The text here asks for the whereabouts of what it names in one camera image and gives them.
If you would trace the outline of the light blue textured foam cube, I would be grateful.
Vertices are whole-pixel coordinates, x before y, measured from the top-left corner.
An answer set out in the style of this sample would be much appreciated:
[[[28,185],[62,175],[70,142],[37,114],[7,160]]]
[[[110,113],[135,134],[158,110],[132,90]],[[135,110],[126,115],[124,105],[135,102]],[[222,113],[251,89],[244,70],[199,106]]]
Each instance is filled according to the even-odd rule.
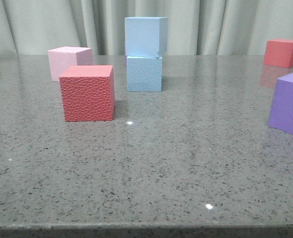
[[[162,58],[127,57],[127,90],[161,92]]]

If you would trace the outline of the red textured foam cube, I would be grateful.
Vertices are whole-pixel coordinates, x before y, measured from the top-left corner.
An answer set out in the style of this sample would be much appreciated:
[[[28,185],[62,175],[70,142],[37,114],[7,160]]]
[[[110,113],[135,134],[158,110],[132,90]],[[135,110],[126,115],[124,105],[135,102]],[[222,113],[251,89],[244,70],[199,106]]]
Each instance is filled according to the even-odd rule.
[[[116,100],[112,65],[71,66],[59,79],[65,121],[113,119]]]

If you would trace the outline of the pink foam cube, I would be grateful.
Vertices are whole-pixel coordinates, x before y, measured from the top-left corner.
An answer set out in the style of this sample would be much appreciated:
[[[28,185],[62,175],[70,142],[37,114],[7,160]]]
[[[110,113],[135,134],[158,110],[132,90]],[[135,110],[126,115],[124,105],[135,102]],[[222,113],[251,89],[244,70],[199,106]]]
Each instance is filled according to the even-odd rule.
[[[48,51],[52,81],[59,82],[60,75],[73,65],[92,65],[92,48],[60,47]]]

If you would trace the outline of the large purple foam cube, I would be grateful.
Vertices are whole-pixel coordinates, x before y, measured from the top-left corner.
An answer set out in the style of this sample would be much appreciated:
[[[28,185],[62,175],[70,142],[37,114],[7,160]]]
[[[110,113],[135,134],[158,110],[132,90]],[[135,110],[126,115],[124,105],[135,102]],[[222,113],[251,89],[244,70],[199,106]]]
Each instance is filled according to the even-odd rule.
[[[277,79],[268,125],[293,134],[293,73]]]

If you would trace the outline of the orange-red smooth foam cube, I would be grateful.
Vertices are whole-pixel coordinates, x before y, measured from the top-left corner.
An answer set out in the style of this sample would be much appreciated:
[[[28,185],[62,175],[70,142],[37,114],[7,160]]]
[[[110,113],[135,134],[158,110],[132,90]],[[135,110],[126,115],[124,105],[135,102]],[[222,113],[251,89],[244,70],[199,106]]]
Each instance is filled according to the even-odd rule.
[[[293,40],[267,41],[263,64],[284,68],[293,67]]]

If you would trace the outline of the grey curtain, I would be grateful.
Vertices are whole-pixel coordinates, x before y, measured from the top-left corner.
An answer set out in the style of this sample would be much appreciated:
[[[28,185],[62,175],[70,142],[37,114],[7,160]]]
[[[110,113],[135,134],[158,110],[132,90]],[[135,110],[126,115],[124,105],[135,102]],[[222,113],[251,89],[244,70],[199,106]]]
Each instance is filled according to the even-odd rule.
[[[0,55],[124,54],[124,19],[167,17],[167,54],[262,55],[293,39],[293,0],[0,0]]]

